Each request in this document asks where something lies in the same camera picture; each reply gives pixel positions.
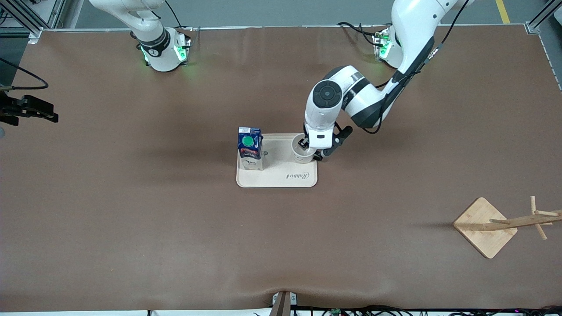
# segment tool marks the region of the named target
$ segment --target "brown table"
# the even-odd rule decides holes
[[[530,195],[562,206],[562,97],[523,26],[455,28],[380,133],[356,130],[309,189],[237,187],[237,127],[299,132],[330,69],[392,70],[337,28],[202,31],[191,58],[157,73],[127,33],[28,46],[22,66],[51,84],[32,94],[60,122],[0,141],[1,310],[258,308],[279,290],[317,306],[562,304],[560,224],[547,241],[520,229],[492,260],[451,224],[479,196],[508,218]]]

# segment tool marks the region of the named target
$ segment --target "white cup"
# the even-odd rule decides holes
[[[299,164],[307,164],[314,158],[314,153],[316,149],[308,148],[307,150],[302,149],[298,142],[305,137],[304,133],[296,135],[291,142],[291,149],[293,150],[293,157],[295,162]]]

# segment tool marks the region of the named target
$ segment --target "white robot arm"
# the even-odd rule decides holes
[[[92,5],[121,20],[139,41],[148,64],[157,71],[172,71],[187,62],[191,40],[165,28],[153,13],[165,0],[90,0]]]
[[[379,126],[411,78],[430,59],[435,29],[458,2],[467,6],[474,0],[395,0],[392,26],[386,30],[389,35],[385,40],[386,49],[392,44],[392,50],[381,48],[380,54],[388,60],[395,60],[397,55],[401,58],[396,72],[385,87],[378,90],[353,66],[330,71],[310,92],[305,111],[306,138],[301,145],[320,149],[322,156],[331,154],[341,145],[351,133],[351,127],[343,130],[348,129],[343,139],[333,134],[340,109],[360,128]]]

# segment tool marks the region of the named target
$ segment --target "wooden mug tree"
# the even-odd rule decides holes
[[[507,219],[490,202],[480,197],[472,203],[453,225],[486,258],[493,258],[515,235],[518,227],[534,225],[546,239],[541,225],[562,220],[562,210],[539,211],[531,196],[531,215]]]

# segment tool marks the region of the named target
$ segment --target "green bottle cap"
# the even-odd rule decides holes
[[[253,146],[253,138],[250,136],[244,136],[242,137],[242,143],[244,144],[244,146]]]

